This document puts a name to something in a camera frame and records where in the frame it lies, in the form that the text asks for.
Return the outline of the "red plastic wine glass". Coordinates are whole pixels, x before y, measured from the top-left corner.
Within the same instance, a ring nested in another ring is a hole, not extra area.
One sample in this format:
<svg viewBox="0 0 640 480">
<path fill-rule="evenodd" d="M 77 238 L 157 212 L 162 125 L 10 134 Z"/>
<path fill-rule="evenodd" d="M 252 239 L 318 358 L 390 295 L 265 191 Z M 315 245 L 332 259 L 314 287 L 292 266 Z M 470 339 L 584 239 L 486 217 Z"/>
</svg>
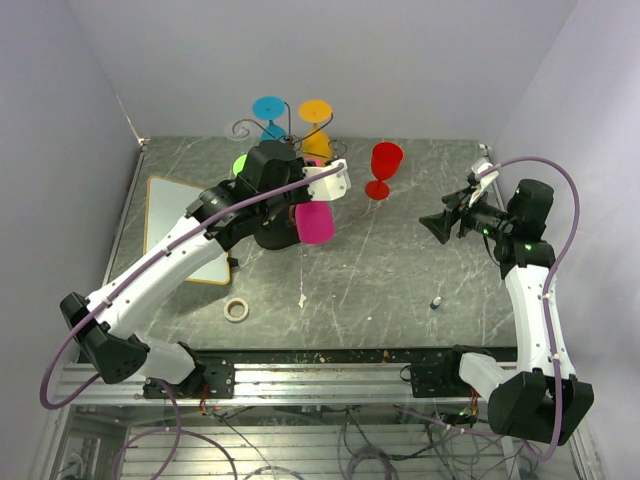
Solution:
<svg viewBox="0 0 640 480">
<path fill-rule="evenodd" d="M 365 193 L 370 199 L 380 201 L 389 196 L 387 181 L 397 173 L 403 158 L 403 150 L 393 142 L 381 142 L 374 146 L 371 156 L 374 180 L 365 186 Z"/>
</svg>

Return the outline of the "pink plastic wine glass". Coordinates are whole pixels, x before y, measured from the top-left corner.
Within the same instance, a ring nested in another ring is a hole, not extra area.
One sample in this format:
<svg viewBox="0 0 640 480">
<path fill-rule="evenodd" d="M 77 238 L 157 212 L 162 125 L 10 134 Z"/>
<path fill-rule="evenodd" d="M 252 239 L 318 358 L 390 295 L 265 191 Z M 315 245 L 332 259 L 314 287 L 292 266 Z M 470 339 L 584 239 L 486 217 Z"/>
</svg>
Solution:
<svg viewBox="0 0 640 480">
<path fill-rule="evenodd" d="M 295 223 L 299 240 L 308 245 L 328 243 L 335 235 L 335 224 L 329 203 L 315 201 L 298 204 Z"/>
</svg>

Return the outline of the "orange plastic wine glass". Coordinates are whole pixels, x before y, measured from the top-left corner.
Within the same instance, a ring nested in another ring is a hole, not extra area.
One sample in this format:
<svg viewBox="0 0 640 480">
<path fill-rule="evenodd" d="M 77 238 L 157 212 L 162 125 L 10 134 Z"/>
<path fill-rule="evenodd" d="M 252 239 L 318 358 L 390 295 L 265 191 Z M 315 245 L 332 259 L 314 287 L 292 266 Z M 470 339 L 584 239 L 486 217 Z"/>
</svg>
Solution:
<svg viewBox="0 0 640 480">
<path fill-rule="evenodd" d="M 328 160 L 332 155 L 332 149 L 324 128 L 333 118 L 332 107 L 324 100 L 308 100 L 300 105 L 298 114 L 304 122 L 311 124 L 311 129 L 301 140 L 302 153 L 309 158 Z"/>
</svg>

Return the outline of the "blue plastic wine glass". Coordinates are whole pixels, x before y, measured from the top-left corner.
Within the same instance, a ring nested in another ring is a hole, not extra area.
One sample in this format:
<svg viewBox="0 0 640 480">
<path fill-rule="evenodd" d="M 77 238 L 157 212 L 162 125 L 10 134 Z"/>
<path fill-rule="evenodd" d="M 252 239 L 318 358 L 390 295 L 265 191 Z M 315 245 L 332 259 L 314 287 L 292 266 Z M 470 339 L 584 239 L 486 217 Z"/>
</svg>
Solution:
<svg viewBox="0 0 640 480">
<path fill-rule="evenodd" d="M 262 130 L 261 141 L 278 140 L 283 142 L 285 140 L 287 131 L 277 125 L 276 121 L 284 115 L 286 109 L 285 102 L 277 96 L 263 96 L 254 102 L 252 106 L 254 116 L 267 122 Z"/>
</svg>

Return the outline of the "green plastic wine glass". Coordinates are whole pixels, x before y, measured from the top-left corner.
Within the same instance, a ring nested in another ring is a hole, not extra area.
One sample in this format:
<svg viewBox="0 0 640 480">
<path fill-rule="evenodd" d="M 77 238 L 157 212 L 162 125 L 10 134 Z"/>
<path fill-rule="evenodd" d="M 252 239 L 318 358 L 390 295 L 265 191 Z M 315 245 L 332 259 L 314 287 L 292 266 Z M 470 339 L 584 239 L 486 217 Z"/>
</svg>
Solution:
<svg viewBox="0 0 640 480">
<path fill-rule="evenodd" d="M 247 155 L 242 154 L 233 162 L 232 174 L 234 177 L 237 177 L 242 172 L 245 166 L 246 159 Z"/>
</svg>

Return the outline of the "clear wine glass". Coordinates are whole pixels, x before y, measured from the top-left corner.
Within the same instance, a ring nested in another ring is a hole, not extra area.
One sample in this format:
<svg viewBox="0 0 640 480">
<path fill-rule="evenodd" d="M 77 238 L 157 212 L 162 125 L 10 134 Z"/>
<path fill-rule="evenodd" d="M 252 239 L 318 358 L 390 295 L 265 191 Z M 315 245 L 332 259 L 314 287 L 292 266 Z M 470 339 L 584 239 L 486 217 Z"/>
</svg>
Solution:
<svg viewBox="0 0 640 480">
<path fill-rule="evenodd" d="M 223 136 L 235 143 L 247 143 L 253 139 L 251 123 L 245 119 L 229 121 L 223 127 Z"/>
</svg>

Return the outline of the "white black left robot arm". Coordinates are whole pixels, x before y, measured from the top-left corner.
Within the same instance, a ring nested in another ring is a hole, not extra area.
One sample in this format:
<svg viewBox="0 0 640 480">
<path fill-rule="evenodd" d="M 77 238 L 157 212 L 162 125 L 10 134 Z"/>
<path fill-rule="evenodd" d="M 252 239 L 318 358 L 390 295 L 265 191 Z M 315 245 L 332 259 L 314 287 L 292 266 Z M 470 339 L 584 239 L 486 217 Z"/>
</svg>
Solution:
<svg viewBox="0 0 640 480">
<path fill-rule="evenodd" d="M 282 211 L 309 202 L 309 167 L 293 147 L 260 142 L 234 179 L 202 191 L 124 273 L 86 297 L 69 294 L 61 312 L 98 378 L 117 384 L 140 373 L 169 384 L 182 397 L 196 395 L 207 381 L 207 367 L 194 350 L 183 342 L 146 337 L 139 324 L 196 270 L 254 236 Z"/>
</svg>

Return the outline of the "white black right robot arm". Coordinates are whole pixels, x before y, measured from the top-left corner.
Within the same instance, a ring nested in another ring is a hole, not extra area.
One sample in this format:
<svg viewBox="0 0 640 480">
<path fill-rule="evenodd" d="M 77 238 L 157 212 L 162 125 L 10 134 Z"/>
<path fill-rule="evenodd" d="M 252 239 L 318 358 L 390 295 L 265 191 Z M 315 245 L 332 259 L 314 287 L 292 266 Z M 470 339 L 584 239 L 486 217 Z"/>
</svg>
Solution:
<svg viewBox="0 0 640 480">
<path fill-rule="evenodd" d="M 474 199 L 478 190 L 471 184 L 444 196 L 443 210 L 419 222 L 440 244 L 454 235 L 454 227 L 459 238 L 477 232 L 495 243 L 494 257 L 514 314 L 516 367 L 503 368 L 486 349 L 456 345 L 435 378 L 452 395 L 472 389 L 485 399 L 493 433 L 562 446 L 593 405 L 594 392 L 578 380 L 569 359 L 555 302 L 557 258 L 542 238 L 554 191 L 524 179 L 500 210 L 485 193 Z"/>
</svg>

